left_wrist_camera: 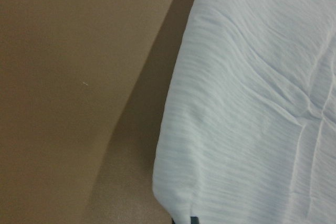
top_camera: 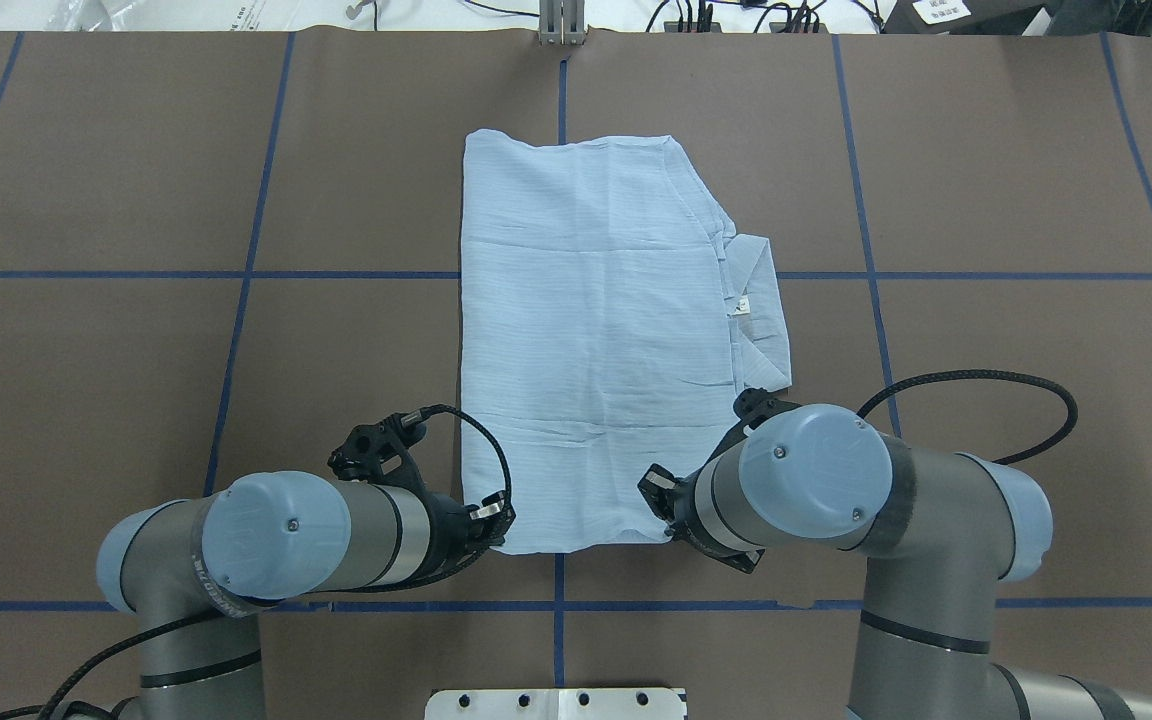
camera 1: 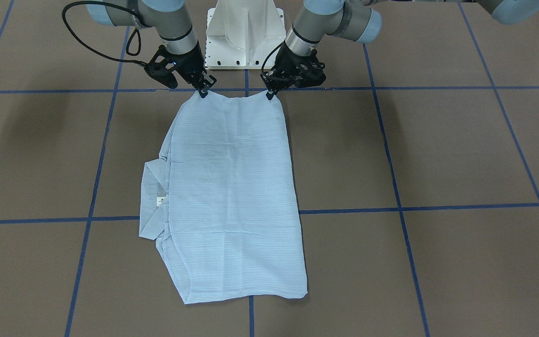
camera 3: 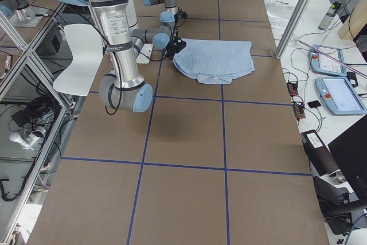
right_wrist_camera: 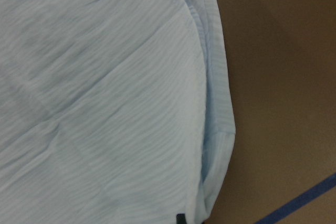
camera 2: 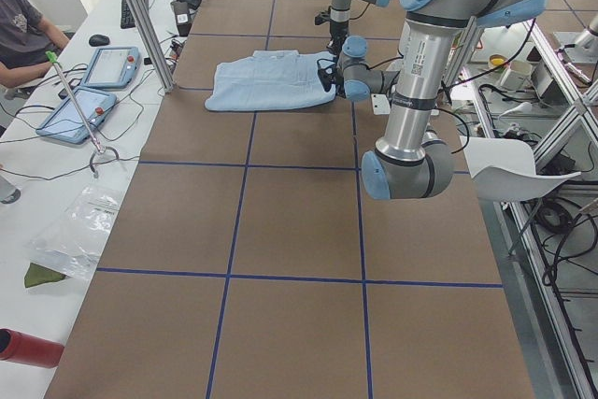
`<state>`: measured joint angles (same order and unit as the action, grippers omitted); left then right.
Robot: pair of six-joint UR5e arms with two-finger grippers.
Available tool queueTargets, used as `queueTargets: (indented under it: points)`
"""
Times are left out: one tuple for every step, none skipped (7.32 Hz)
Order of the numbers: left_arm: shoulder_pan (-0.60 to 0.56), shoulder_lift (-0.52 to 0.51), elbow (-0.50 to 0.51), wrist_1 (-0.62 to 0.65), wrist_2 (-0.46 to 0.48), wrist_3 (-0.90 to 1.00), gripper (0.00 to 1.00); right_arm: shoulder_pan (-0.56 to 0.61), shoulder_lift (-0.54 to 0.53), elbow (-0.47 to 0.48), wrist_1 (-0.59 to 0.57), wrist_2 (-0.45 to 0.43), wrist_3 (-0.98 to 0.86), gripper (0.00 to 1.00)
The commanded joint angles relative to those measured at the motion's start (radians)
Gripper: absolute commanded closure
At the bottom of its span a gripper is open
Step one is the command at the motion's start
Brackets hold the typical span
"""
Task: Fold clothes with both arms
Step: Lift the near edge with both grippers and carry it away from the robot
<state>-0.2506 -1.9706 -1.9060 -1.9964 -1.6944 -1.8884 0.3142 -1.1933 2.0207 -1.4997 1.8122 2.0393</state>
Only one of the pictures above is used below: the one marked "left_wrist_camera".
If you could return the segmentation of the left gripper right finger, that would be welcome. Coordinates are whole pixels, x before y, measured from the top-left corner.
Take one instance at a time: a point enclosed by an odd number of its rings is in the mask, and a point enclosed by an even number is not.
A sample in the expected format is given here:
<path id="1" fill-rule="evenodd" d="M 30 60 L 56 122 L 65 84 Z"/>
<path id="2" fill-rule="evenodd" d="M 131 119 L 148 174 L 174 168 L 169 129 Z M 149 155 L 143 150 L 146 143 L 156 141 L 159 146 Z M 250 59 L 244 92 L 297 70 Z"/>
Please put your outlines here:
<path id="1" fill-rule="evenodd" d="M 196 216 L 191 216 L 190 224 L 199 224 L 199 218 Z"/>

